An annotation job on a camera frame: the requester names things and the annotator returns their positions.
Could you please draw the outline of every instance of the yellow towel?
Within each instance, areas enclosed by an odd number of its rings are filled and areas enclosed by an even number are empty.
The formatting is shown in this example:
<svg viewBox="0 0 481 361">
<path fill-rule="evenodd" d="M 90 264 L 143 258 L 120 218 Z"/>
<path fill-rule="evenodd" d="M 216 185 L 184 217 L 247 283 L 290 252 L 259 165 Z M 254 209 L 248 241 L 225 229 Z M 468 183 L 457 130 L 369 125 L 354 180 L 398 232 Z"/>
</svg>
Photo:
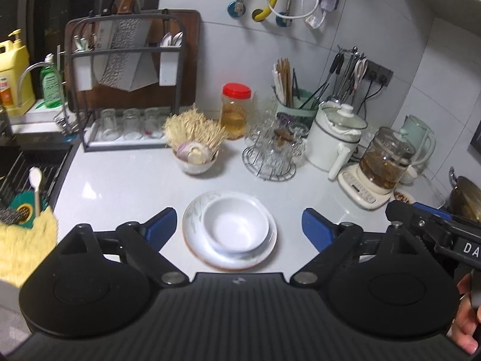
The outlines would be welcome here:
<svg viewBox="0 0 481 361">
<path fill-rule="evenodd" d="M 31 230 L 0 223 L 0 279 L 20 287 L 57 243 L 58 224 L 50 207 Z"/>
</svg>

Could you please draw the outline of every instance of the pot handle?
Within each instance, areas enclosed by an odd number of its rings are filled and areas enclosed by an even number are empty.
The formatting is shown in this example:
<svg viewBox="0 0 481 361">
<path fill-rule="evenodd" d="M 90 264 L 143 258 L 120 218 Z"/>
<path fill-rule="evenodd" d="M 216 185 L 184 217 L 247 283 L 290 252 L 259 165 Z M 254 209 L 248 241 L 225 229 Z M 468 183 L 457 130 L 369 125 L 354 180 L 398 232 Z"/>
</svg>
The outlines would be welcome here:
<svg viewBox="0 0 481 361">
<path fill-rule="evenodd" d="M 341 171 L 342 166 L 346 164 L 351 157 L 351 148 L 344 145 L 343 143 L 339 143 L 337 145 L 337 153 L 338 156 L 336 158 L 336 161 L 332 165 L 328 174 L 328 178 L 331 181 L 333 181 L 337 177 L 337 174 L 339 173 L 339 171 Z"/>
<path fill-rule="evenodd" d="M 417 159 L 412 162 L 411 165 L 413 167 L 415 167 L 416 165 L 424 164 L 434 153 L 434 150 L 436 149 L 436 136 L 432 131 L 429 131 L 429 133 L 427 134 L 427 139 L 429 140 L 429 149 L 422 159 Z"/>
<path fill-rule="evenodd" d="M 454 174 L 454 167 L 449 168 L 449 183 L 451 183 L 451 187 L 456 187 L 456 183 L 458 182 L 458 179 L 456 175 Z"/>
</svg>

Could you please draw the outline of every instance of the white electric pot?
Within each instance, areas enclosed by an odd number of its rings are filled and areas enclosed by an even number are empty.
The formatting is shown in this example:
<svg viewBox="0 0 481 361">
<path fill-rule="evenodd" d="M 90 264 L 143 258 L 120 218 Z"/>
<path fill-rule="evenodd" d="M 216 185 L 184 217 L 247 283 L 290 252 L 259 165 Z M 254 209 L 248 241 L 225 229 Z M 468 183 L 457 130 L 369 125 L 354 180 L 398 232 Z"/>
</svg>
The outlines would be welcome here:
<svg viewBox="0 0 481 361">
<path fill-rule="evenodd" d="M 353 107 L 333 102 L 319 109 L 306 140 L 305 156 L 313 165 L 329 172 L 333 181 L 348 162 L 367 123 L 353 114 Z"/>
</svg>

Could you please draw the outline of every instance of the mint green kettle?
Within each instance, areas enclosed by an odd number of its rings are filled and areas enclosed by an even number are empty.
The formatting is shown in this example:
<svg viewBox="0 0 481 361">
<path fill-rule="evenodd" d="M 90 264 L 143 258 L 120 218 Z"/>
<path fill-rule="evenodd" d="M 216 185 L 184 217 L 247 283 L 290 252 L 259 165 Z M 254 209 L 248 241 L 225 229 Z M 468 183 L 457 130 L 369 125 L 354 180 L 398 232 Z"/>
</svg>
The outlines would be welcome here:
<svg viewBox="0 0 481 361">
<path fill-rule="evenodd" d="M 436 137 L 429 126 L 418 117 L 408 115 L 404 120 L 403 127 L 399 129 L 399 133 L 411 143 L 416 151 L 412 158 L 411 166 L 421 165 L 427 162 L 436 148 Z M 426 142 L 428 141 L 429 147 L 421 158 L 423 150 L 426 147 Z"/>
</svg>

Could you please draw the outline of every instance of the cutting board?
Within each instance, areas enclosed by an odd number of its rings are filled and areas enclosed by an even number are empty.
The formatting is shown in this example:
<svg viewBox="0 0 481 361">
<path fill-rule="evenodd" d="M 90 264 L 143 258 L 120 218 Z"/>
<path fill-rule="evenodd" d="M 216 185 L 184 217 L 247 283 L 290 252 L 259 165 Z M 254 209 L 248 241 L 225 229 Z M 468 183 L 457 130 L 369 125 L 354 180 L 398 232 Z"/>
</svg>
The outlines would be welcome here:
<svg viewBox="0 0 481 361">
<path fill-rule="evenodd" d="M 184 69 L 182 73 L 181 86 L 181 106 L 191 106 L 195 101 L 196 84 L 197 84 L 197 60 L 199 55 L 199 34 L 200 34 L 200 13 L 190 9 L 173 9 L 169 10 L 169 14 L 176 16 L 184 23 L 186 34 L 183 41 L 186 43 L 186 53 L 184 60 Z M 75 25 L 82 19 L 70 21 L 66 26 L 66 54 L 68 55 L 75 50 L 75 45 L 70 43 L 72 31 Z M 159 43 L 164 37 L 164 23 L 162 19 L 153 19 L 151 29 L 147 41 L 149 43 Z M 175 20 L 170 20 L 170 32 L 172 36 L 179 32 L 179 27 Z M 159 72 L 159 53 L 152 53 L 152 60 Z M 65 64 L 65 80 L 68 97 L 68 107 L 74 111 L 75 107 L 72 101 L 73 81 L 69 77 L 68 60 Z M 81 108 L 84 104 L 88 109 L 115 108 L 126 109 L 136 107 L 140 109 L 148 107 L 171 106 L 176 95 L 176 86 L 161 87 L 158 84 L 152 84 L 136 91 L 127 92 L 115 88 L 106 87 L 104 85 L 96 85 L 91 91 L 78 92 L 77 99 Z"/>
</svg>

